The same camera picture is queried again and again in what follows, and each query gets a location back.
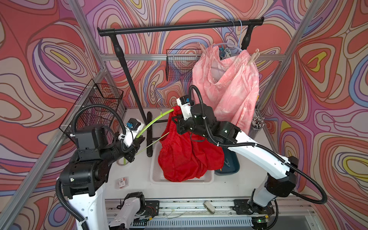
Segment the green hanger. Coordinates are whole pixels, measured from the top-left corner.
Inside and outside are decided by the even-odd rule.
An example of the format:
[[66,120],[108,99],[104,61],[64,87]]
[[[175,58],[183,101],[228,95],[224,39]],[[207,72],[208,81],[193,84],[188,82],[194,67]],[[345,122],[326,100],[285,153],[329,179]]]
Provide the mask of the green hanger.
[[149,121],[149,123],[140,131],[140,133],[137,134],[136,139],[140,138],[144,133],[146,133],[146,148],[144,150],[141,150],[140,153],[142,151],[146,152],[147,157],[152,157],[153,156],[153,145],[160,140],[160,137],[155,138],[153,136],[153,125],[158,125],[158,124],[166,124],[168,122],[167,119],[163,119],[163,117],[165,117],[166,115],[169,115],[173,109],[168,110],[166,112],[162,112],[162,109],[158,107],[159,102],[162,100],[162,98],[159,98],[158,101],[156,102],[156,109],[160,110],[160,115],[157,116],[156,118],[153,118],[152,113],[149,111],[147,113],[147,119]]

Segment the red shorts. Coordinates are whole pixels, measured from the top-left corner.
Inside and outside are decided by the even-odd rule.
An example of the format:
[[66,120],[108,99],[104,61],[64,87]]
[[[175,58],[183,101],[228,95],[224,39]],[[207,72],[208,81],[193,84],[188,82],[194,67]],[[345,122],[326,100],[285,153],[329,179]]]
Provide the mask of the red shorts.
[[162,149],[158,156],[158,164],[165,179],[171,182],[200,178],[207,171],[221,169],[225,160],[223,149],[204,137],[188,132],[178,134],[172,118],[181,114],[179,106],[173,107],[160,140]]

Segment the pink tie-dye shorts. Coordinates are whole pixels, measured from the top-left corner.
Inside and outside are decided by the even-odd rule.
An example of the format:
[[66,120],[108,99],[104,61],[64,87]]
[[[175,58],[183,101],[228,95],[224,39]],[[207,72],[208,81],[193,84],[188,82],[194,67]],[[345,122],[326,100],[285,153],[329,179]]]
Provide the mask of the pink tie-dye shorts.
[[226,71],[221,78],[210,67],[211,46],[201,55],[192,71],[192,82],[204,104],[212,107],[219,121],[228,121],[248,133],[259,95],[259,71],[254,63],[247,65],[251,55],[243,50],[244,61],[237,69]]

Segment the lavender wire hanger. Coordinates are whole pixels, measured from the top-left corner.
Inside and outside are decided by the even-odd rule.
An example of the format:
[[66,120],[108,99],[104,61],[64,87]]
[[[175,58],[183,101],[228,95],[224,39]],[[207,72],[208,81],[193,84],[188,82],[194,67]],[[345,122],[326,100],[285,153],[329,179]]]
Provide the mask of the lavender wire hanger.
[[[230,58],[220,60],[219,58],[219,48],[228,48],[232,56]],[[247,56],[244,56],[242,49],[238,48],[238,45],[224,42],[213,44],[211,46],[211,58],[210,58],[210,67],[213,75],[218,75],[218,78],[228,70],[235,70],[239,65],[243,64]]]

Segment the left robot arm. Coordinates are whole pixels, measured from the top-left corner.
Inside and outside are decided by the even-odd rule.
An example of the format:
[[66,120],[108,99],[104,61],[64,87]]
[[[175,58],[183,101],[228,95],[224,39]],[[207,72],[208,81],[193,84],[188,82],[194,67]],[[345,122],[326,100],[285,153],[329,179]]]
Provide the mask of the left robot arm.
[[[121,126],[111,143],[104,124],[77,127],[84,112],[100,108],[111,113]],[[55,192],[62,207],[76,219],[79,230],[128,230],[131,224],[147,222],[158,215],[158,205],[147,203],[142,192],[133,192],[119,204],[119,213],[109,222],[104,190],[113,163],[120,159],[133,162],[145,140],[143,124],[131,118],[124,123],[117,111],[104,104],[91,104],[78,110],[71,121],[71,136],[77,149],[56,181]]]

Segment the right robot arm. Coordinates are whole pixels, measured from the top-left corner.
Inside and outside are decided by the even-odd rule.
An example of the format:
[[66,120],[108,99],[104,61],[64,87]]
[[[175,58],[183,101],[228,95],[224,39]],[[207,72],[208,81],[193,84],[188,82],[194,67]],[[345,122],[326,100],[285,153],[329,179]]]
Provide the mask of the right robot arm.
[[[269,148],[251,139],[239,127],[228,121],[218,121],[213,109],[204,104],[199,89],[191,85],[189,91],[195,91],[199,102],[192,100],[188,94],[177,99],[177,104],[182,114],[172,120],[177,126],[177,132],[183,135],[187,132],[203,137],[213,146],[227,148],[262,167],[267,172],[265,181],[253,190],[251,198],[234,211],[246,215],[272,214],[272,201],[277,197],[295,195],[313,204],[323,205],[328,197],[324,189],[311,177],[298,169],[299,160],[296,157],[281,156]],[[312,199],[299,194],[296,187],[297,176],[305,178],[312,183],[321,193],[321,199]]]

